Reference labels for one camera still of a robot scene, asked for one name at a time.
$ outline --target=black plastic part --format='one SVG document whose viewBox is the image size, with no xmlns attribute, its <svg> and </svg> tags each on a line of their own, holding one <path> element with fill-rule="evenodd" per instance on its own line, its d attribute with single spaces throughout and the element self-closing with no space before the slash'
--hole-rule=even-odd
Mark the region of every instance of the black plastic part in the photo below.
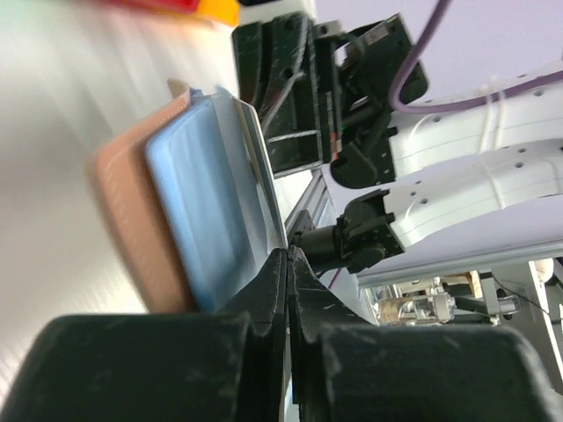
<svg viewBox="0 0 563 422">
<path fill-rule="evenodd" d="M 454 319 L 448 321 L 447 325 L 491 325 L 491 318 L 480 314 L 455 315 Z"/>
<path fill-rule="evenodd" d="M 287 319 L 304 422 L 562 420 L 536 352 L 515 332 L 371 325 L 291 248 L 274 250 L 215 314 L 55 320 L 0 421 L 282 420 Z"/>
<path fill-rule="evenodd" d="M 342 151 L 331 163 L 331 174 L 340 185 L 361 189 L 396 179 L 389 142 L 397 129 L 389 127 L 388 95 L 412 44 L 399 15 L 358 28 L 348 38 L 347 59 L 340 71 Z M 428 81 L 417 64 L 399 96 L 410 103 L 427 89 Z"/>
<path fill-rule="evenodd" d="M 297 237 L 301 236 L 305 232 L 312 231 L 314 229 L 315 223 L 313 222 L 309 211 L 307 211 L 306 209 L 299 211 L 296 221 L 289 229 L 288 244 L 294 243 Z"/>
<path fill-rule="evenodd" d="M 559 420 L 538 357 L 519 335 L 376 327 L 320 284 L 301 251 L 290 251 L 289 263 L 294 400 L 303 422 Z"/>
<path fill-rule="evenodd" d="M 54 320 L 0 421 L 279 420 L 287 269 L 287 252 L 274 250 L 214 315 Z"/>
<path fill-rule="evenodd" d="M 257 110 L 276 177 L 322 164 L 313 37 L 302 13 L 240 26 L 232 35 L 241 99 Z"/>
<path fill-rule="evenodd" d="M 341 45 L 342 28 L 338 21 L 314 27 L 318 75 L 318 117 L 323 147 L 323 162 L 330 163 L 342 150 L 342 104 L 336 50 Z"/>
<path fill-rule="evenodd" d="M 336 225 L 296 232 L 289 241 L 303 249 L 315 273 L 346 267 L 358 273 L 385 258 L 403 253 L 390 224 L 393 213 L 386 213 L 384 196 L 389 191 L 374 191 L 351 201 Z"/>
<path fill-rule="evenodd" d="M 456 297 L 456 308 L 481 315 L 488 315 L 488 309 L 483 301 L 469 297 Z"/>
<path fill-rule="evenodd" d="M 454 297 L 472 295 L 473 294 L 472 288 L 469 286 L 469 284 L 465 284 L 465 283 L 464 284 L 452 284 L 452 285 L 444 283 L 443 289 L 444 289 L 444 291 L 446 291 L 447 293 L 449 293 L 451 296 L 454 296 Z"/>
</svg>

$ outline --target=red object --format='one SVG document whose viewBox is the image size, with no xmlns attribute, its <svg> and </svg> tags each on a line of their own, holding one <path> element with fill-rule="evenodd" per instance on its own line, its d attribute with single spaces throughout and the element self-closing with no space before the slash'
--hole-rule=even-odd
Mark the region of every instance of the red object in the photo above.
<svg viewBox="0 0 563 422">
<path fill-rule="evenodd" d="M 331 152 L 333 153 L 333 156 L 331 157 L 332 161 L 336 161 L 338 160 L 338 157 L 340 156 L 339 152 L 341 151 L 341 146 L 339 145 L 339 139 L 338 139 L 338 134 L 336 132 L 333 132 L 333 137 L 331 139 Z"/>
<path fill-rule="evenodd" d="M 137 4 L 155 9 L 176 11 L 179 13 L 194 13 L 197 11 L 200 0 L 125 0 L 123 3 Z"/>
</svg>

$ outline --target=purple cable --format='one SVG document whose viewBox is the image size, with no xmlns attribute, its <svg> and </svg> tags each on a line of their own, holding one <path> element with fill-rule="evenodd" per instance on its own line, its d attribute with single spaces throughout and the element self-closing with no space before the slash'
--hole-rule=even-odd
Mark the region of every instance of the purple cable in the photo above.
<svg viewBox="0 0 563 422">
<path fill-rule="evenodd" d="M 432 37 L 434 37 L 436 29 L 442 22 L 442 19 L 450 5 L 451 0 L 438 0 L 438 3 L 436 4 L 434 11 L 432 12 L 432 16 L 430 16 L 430 19 L 428 20 L 424 31 L 422 31 L 422 35 L 401 65 L 400 69 L 397 72 L 397 75 L 395 76 L 395 79 L 393 79 L 393 83 L 391 84 L 391 88 L 389 89 L 389 102 L 394 110 L 408 114 L 461 112 L 469 108 L 483 106 L 487 103 L 487 96 L 466 99 L 451 104 L 425 106 L 406 105 L 403 104 L 399 98 L 399 93 L 403 88 L 403 85 L 405 85 L 406 79 L 411 75 L 411 72 L 420 59 L 420 56 L 428 46 L 428 43 L 432 40 Z M 551 73 L 550 75 L 540 76 L 534 80 L 507 88 L 506 90 L 503 90 L 504 98 L 514 97 L 525 91 L 537 88 L 538 86 L 553 84 L 561 80 L 563 80 L 563 70 Z M 489 97 L 490 101 L 494 102 L 499 100 L 500 95 L 498 92 L 495 92 Z"/>
</svg>

